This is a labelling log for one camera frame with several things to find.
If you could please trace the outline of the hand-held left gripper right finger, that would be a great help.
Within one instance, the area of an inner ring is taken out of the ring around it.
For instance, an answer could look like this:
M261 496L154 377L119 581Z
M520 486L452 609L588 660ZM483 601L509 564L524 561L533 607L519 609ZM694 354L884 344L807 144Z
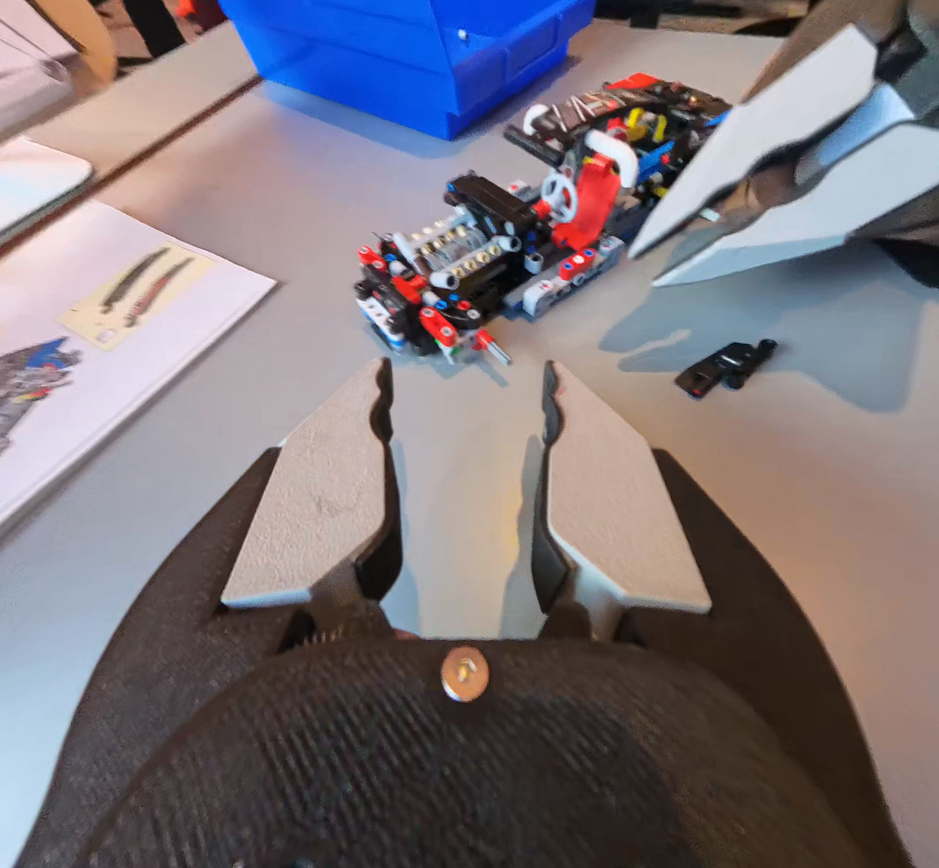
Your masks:
M563 364L545 364L543 455L532 576L544 616L561 604L613 635L638 608L707 616L713 606L646 439Z

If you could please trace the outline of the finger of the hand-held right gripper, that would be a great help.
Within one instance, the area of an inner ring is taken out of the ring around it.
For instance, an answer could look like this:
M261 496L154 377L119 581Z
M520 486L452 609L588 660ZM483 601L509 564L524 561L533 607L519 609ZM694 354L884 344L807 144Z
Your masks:
M803 195L889 128L917 123L904 81L911 65L917 65L917 38L909 30L876 45L858 25L840 29L728 113L647 218L628 257L638 260L671 243L671 260L684 260ZM903 232L900 214L916 201L855 231L843 245Z
M711 241L651 285L694 284L836 248L937 183L937 129L897 124L842 158L803 195Z

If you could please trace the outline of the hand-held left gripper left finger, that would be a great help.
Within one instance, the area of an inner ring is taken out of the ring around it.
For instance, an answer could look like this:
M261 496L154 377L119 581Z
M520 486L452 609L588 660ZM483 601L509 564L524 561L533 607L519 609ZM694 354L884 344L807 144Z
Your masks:
M376 359L282 441L222 604L387 596L403 564L392 405L392 363Z

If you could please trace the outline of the black brick assembly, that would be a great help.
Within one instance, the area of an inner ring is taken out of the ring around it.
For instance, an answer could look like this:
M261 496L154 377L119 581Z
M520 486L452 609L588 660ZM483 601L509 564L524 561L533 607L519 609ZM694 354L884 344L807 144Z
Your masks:
M695 400L703 399L719 385L738 391L775 355L778 346L768 338L757 344L732 342L683 370L674 382Z

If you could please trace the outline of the toy brick car chassis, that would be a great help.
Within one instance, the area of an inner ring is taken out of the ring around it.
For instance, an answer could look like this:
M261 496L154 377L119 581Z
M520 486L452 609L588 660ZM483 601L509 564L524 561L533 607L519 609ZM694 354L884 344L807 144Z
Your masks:
M731 110L641 73L529 107L503 136L546 165L544 179L503 186L470 170L448 181L448 217L358 249L359 310L397 354L509 366L487 324L536 320L615 267Z

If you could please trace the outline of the blue plastic bin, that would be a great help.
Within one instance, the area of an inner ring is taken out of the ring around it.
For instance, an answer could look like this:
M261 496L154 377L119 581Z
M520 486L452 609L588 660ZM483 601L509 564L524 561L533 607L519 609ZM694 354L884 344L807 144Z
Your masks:
M453 139L560 64L595 0L218 0L259 75ZM458 39L465 29L469 40Z

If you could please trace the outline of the grey desk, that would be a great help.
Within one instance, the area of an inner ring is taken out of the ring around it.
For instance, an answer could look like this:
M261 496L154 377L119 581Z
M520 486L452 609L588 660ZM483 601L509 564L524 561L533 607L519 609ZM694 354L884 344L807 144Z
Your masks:
M43 206L2 222L2 246L84 201L259 81L248 50L228 21L143 66L108 89L34 124L13 140L86 163Z
M405 863L499 863L486 797L557 796L561 763L510 764L431 737L494 701L507 668L598 707L628 663L690 666L690 720L722 678L786 745L847 864L937 866L937 290L859 243L654 288L661 245L623 255L537 321L500 315L510 355L449 365L387 353L359 311L358 249L443 218L447 182L499 185L546 166L500 120L455 143L271 83L150 156L95 200L277 282L2 541L2 866L278 866L315 860L288 828L315 780L301 695L369 690L321 712L344 753L334 795L404 819ZM778 343L738 391L674 380L732 342ZM393 366L391 452L403 564L381 601L230 609L221 594L276 449L373 360ZM648 442L713 606L628 611L613 635L532 576L546 361L570 369ZM548 656L553 652L556 658ZM432 742L443 747L433 752Z

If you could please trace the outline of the white instruction booklet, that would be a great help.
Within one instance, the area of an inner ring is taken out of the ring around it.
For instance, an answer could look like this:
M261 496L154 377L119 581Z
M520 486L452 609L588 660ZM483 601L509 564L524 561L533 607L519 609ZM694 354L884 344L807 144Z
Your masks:
M2 525L277 285L95 200L4 256L1 282Z

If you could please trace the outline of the white stand base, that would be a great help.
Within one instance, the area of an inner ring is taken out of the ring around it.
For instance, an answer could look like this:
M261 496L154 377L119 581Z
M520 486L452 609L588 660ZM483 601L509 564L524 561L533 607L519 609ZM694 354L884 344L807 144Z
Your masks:
M18 136L1 147L1 245L71 198L93 176L87 160Z

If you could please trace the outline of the wooden document stand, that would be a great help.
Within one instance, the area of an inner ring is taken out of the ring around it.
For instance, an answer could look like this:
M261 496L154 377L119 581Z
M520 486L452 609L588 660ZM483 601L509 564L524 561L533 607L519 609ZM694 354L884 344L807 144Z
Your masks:
M95 83L116 80L118 60L111 33L89 0L30 0L53 27L75 45Z

